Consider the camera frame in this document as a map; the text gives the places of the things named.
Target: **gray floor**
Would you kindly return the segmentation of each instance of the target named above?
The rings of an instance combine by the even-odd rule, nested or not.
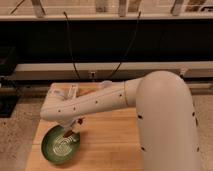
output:
[[[193,98],[203,171],[213,171],[213,95]],[[44,95],[31,91],[19,100],[10,119],[0,119],[0,171],[24,171],[43,100]]]

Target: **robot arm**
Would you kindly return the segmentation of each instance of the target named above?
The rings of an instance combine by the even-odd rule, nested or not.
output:
[[[140,82],[141,78],[117,83],[70,100],[66,100],[62,89],[50,89],[41,109],[41,118],[67,127],[78,116],[135,106]]]
[[[201,171],[193,100],[177,75],[158,71],[76,99],[65,96],[50,90],[41,117],[68,127],[78,116],[136,106],[144,170]]]

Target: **black cable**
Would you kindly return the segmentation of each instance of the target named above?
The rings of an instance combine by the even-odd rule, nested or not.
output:
[[[71,33],[70,33],[70,24],[69,24],[69,18],[67,16],[67,13],[66,12],[63,12],[63,14],[65,15],[66,17],[66,21],[67,21],[67,42],[68,42],[68,48],[69,48],[69,53],[70,53],[70,56],[71,56],[71,59],[72,59],[72,64],[73,64],[73,67],[75,69],[75,73],[78,77],[78,79],[80,80],[81,77],[78,73],[78,70],[76,68],[76,65],[75,65],[75,60],[74,60],[74,57],[73,57],[73,51],[72,51],[72,41],[71,41]]]
[[[20,1],[20,2],[16,5],[16,7],[10,12],[10,14],[13,14],[20,6],[24,3],[24,1],[26,1],[26,0]]]
[[[127,47],[125,53],[124,53],[123,58],[121,59],[120,63],[118,64],[117,68],[107,77],[106,80],[111,79],[111,78],[117,73],[117,71],[119,70],[119,68],[120,68],[121,65],[123,64],[123,61],[125,60],[125,58],[126,58],[127,55],[129,54],[129,51],[131,50],[132,45],[133,45],[134,42],[135,42],[135,38],[136,38],[136,35],[137,35],[137,31],[138,31],[138,24],[139,24],[139,21],[140,21],[140,16],[141,16],[141,11],[139,11],[139,13],[138,13],[137,23],[136,23],[136,26],[135,26],[135,30],[134,30],[134,32],[133,32],[132,39],[130,40],[129,45],[128,45],[128,47]]]

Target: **hole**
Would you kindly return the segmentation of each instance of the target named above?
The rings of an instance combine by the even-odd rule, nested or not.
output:
[[[199,123],[198,123],[198,120],[197,120],[197,118],[195,119],[195,121],[196,121],[196,126],[199,126]]]
[[[143,119],[143,116],[141,116],[141,115],[138,115],[138,118],[139,118],[139,119]]]
[[[141,147],[141,150],[146,151],[146,149],[144,147]]]

